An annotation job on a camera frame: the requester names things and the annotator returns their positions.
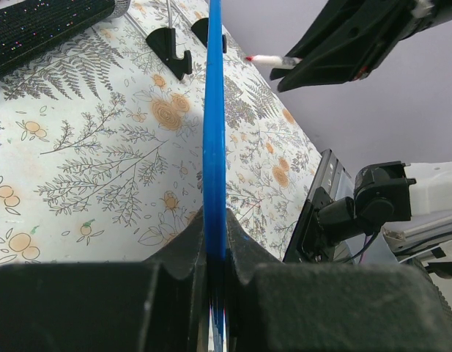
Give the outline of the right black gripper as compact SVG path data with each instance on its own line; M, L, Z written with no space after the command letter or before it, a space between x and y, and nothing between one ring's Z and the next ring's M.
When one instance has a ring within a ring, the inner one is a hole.
M286 54L301 62L274 68L278 91L344 84L367 77L398 42L452 21L452 1L328 1L303 37Z

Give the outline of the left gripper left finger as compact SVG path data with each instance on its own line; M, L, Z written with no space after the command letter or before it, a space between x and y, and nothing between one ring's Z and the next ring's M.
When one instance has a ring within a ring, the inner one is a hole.
M203 224L141 262L0 267L0 351L205 351Z

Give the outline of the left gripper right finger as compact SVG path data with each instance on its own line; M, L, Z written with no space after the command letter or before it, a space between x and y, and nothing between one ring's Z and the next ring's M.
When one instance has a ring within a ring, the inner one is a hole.
M452 351L452 319L419 268L282 263L226 215L230 351Z

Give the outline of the blue framed whiteboard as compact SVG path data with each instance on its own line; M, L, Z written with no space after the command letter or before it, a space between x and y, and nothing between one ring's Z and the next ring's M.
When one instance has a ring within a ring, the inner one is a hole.
M203 128L203 211L212 336L215 351L224 341L226 259L226 146L222 6L209 5Z

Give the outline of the red whiteboard marker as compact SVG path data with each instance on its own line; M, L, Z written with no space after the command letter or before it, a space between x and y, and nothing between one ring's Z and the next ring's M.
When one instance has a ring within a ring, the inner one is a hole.
M268 56L268 55L254 55L246 56L245 60L254 65L267 66L283 70L292 70L302 62L302 59L290 56Z

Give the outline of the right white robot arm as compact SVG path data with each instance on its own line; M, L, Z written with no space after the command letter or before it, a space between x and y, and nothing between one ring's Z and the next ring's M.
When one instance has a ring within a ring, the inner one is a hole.
M270 77L279 92L361 80L398 42L448 21L452 1L329 1L290 52L270 60ZM370 246L389 222L452 210L452 162L369 165L357 174L353 195L338 200L323 185L329 166L325 153L287 263L330 262L345 240L363 234Z

